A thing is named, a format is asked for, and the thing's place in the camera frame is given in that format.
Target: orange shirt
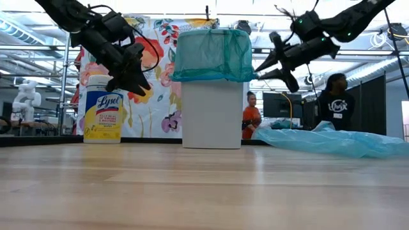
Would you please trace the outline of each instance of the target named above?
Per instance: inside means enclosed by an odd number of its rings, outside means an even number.
[[[251,121],[251,124],[257,128],[261,123],[261,115],[256,107],[248,106],[243,111],[243,121]],[[242,132],[243,139],[251,139],[253,131],[246,127]]]

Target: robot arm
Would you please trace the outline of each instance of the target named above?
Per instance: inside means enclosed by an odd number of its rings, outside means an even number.
[[[266,60],[256,69],[256,72],[278,62],[281,63],[282,69],[272,70],[259,79],[280,79],[286,83],[291,92],[297,92],[298,82],[292,76],[291,71],[324,55],[330,55],[335,59],[340,47],[332,43],[331,37],[340,42],[350,42],[356,39],[376,15],[394,1],[362,0],[335,17],[323,20],[320,20],[315,11],[307,11],[291,24],[292,32],[298,35],[303,43],[298,45],[285,44],[277,33],[270,34],[275,49],[270,52]]]
[[[109,75],[114,77],[107,85],[108,91],[120,88],[144,96],[142,88],[150,89],[141,69],[144,46],[135,43],[134,28],[121,13],[111,10],[102,16],[76,0],[35,1],[58,26],[71,33],[72,47],[82,45],[98,64],[108,69]],[[113,44],[127,38],[131,41],[129,45]]]

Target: text logo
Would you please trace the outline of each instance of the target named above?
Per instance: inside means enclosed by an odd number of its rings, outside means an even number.
[[[328,108],[332,112],[342,112],[344,110],[347,110],[348,104],[345,102],[345,100],[334,100],[331,104],[328,104]]]
[[[96,115],[101,112],[119,111],[121,97],[119,95],[105,95],[96,100]]]

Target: teal trash bag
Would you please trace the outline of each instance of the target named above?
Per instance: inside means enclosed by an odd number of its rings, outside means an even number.
[[[274,147],[287,150],[337,154],[353,158],[409,156],[409,143],[400,138],[364,132],[335,131],[333,127],[331,123],[323,121],[315,131],[257,128],[252,139],[262,140]]]
[[[252,67],[249,35],[236,29],[201,29],[181,33],[172,81],[227,79],[249,82]]]

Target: white lid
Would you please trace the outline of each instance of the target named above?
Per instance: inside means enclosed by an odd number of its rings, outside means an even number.
[[[104,85],[106,86],[111,80],[112,77],[110,75],[92,75],[88,79],[88,86],[92,85]]]

